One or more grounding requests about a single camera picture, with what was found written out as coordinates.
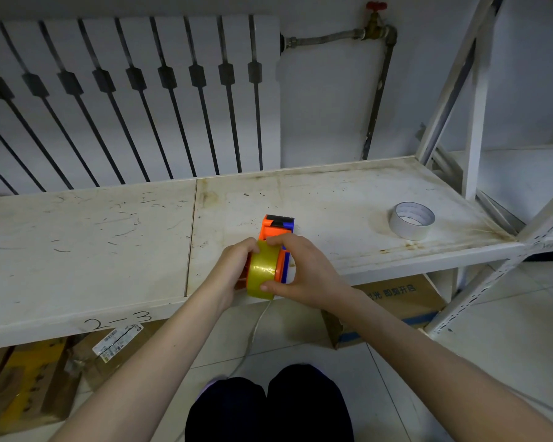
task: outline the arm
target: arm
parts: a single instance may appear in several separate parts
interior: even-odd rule
[[[213,326],[232,303],[254,238],[227,247],[201,287],[51,438],[147,441]]]
[[[267,239],[285,245],[296,264],[290,285],[261,289],[331,312],[351,325],[416,393],[455,441],[553,442],[553,423],[501,383],[351,288],[309,240],[292,234]]]

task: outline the forearm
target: forearm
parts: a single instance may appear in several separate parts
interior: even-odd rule
[[[553,441],[550,421],[475,365],[407,326],[361,291],[349,289],[343,297],[334,313],[395,369],[453,439]]]
[[[222,311],[213,292],[195,292],[52,441],[148,441]]]

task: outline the red valve handle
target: red valve handle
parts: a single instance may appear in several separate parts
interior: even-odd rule
[[[369,2],[367,3],[367,9],[377,12],[379,10],[387,9],[387,3],[385,2]]]

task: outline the hand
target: hand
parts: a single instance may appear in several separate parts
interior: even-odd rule
[[[221,307],[223,310],[228,309],[232,304],[233,291],[236,288],[236,283],[239,283],[238,280],[242,277],[242,271],[250,252],[260,252],[257,241],[253,237],[248,237],[241,242],[225,247],[211,273],[198,290],[218,294]]]
[[[291,252],[296,265],[295,280],[290,284],[266,281],[260,290],[328,312],[333,312],[336,303],[351,290],[324,253],[305,237],[281,234],[268,237],[266,243],[284,245]]]

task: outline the left hand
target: left hand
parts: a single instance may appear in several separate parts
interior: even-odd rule
[[[238,280],[242,277],[248,254],[259,252],[260,248],[258,248],[258,243],[253,237],[248,237],[241,242],[225,247],[211,273],[198,290],[217,294],[222,308],[227,309],[232,304],[233,292],[236,283],[239,283]]]

